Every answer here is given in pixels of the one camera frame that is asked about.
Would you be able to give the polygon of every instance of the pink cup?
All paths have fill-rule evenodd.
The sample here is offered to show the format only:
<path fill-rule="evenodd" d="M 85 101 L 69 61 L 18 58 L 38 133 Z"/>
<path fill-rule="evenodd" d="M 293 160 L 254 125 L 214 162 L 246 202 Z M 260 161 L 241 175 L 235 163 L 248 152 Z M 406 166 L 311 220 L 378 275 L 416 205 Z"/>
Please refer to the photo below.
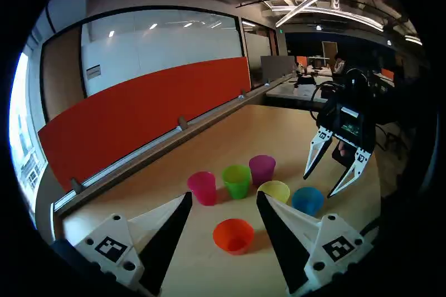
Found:
<path fill-rule="evenodd" d="M 253 185 L 261 186 L 273 179 L 275 160 L 269 155 L 257 155 L 249 160 L 249 168 L 253 177 Z"/>
<path fill-rule="evenodd" d="M 201 204 L 212 206 L 217 202 L 217 187 L 214 174 L 197 172 L 187 179 L 187 186 Z"/>

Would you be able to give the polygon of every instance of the green cup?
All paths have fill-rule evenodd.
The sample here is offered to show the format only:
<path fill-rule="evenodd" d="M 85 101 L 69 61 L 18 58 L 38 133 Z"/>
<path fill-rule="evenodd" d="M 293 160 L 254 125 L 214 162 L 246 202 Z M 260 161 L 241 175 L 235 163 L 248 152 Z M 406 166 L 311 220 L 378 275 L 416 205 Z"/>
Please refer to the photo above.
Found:
<path fill-rule="evenodd" d="M 221 177 L 233 199 L 246 197 L 251 181 L 251 170 L 248 166 L 229 166 L 223 171 Z"/>

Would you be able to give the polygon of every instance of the window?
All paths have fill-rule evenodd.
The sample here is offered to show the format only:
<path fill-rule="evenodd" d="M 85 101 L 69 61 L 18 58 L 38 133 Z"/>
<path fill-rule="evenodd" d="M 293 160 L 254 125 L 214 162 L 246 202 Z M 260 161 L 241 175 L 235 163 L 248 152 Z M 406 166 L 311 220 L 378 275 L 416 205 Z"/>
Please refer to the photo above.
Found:
<path fill-rule="evenodd" d="M 151 9 L 103 17 L 82 27 L 88 96 L 164 69 L 242 56 L 233 17 Z"/>
<path fill-rule="evenodd" d="M 277 55 L 275 31 L 247 20 L 242 20 L 241 23 L 248 52 L 251 85 L 254 89 L 262 86 L 268 79 L 262 72 L 261 57 Z"/>
<path fill-rule="evenodd" d="M 38 158 L 36 146 L 30 136 L 30 131 L 34 131 L 34 128 L 26 100 L 27 68 L 28 57 L 22 53 L 18 61 L 9 105 L 9 145 L 21 190 L 30 208 L 33 208 L 36 188 L 42 176 L 45 161 Z"/>

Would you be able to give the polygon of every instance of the orange cup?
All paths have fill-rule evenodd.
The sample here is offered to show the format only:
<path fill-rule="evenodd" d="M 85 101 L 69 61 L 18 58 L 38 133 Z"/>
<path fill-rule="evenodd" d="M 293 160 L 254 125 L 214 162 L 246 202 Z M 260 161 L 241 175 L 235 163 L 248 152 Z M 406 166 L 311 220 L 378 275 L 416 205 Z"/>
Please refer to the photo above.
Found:
<path fill-rule="evenodd" d="M 212 234 L 215 244 L 232 255 L 245 253 L 254 239 L 254 229 L 246 221 L 231 218 L 222 221 Z"/>

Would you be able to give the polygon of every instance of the red partition panel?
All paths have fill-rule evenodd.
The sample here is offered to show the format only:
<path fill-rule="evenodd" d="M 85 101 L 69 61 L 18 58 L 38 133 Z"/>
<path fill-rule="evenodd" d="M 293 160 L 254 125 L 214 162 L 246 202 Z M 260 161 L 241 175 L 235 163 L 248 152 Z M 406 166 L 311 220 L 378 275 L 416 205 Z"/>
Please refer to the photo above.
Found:
<path fill-rule="evenodd" d="M 388 77 L 390 80 L 393 80 L 394 79 L 394 75 L 395 75 L 392 71 L 385 70 L 385 69 L 381 70 L 381 74 L 383 74 L 384 76 Z"/>
<path fill-rule="evenodd" d="M 250 90 L 245 57 L 183 65 L 103 90 L 67 109 L 39 132 L 62 187 L 83 182 L 105 167 Z"/>
<path fill-rule="evenodd" d="M 303 67 L 307 67 L 307 57 L 296 56 L 296 61 L 300 63 Z"/>

